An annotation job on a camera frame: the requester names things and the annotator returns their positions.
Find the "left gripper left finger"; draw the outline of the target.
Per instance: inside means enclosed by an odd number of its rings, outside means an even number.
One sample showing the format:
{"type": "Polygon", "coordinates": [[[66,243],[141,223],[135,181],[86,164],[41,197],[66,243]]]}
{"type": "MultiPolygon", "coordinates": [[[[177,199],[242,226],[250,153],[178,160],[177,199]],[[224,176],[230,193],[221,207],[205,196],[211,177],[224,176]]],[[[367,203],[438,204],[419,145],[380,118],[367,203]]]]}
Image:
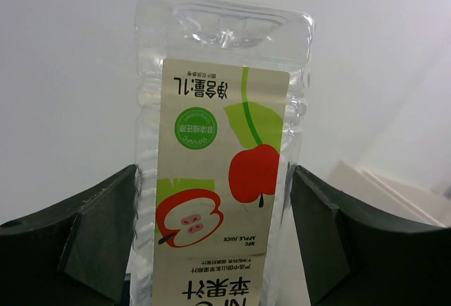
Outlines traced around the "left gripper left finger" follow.
{"type": "Polygon", "coordinates": [[[1,225],[2,305],[118,305],[135,218],[135,165],[1,225]]]}

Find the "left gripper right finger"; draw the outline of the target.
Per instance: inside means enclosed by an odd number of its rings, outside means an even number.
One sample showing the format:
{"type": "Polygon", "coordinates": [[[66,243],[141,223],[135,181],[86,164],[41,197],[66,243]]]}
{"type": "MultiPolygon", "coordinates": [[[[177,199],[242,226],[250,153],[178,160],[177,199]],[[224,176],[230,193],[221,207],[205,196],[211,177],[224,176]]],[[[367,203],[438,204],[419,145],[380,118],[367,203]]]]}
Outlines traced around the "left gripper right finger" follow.
{"type": "Polygon", "coordinates": [[[302,166],[290,199],[311,304],[450,304],[450,229],[372,207],[302,166]]]}

